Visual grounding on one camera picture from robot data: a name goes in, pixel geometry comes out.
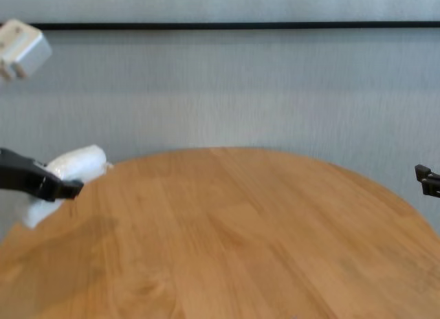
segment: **wood grain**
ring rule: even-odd
[[[257,149],[118,164],[0,246],[0,318],[440,318],[440,243],[387,189]]]

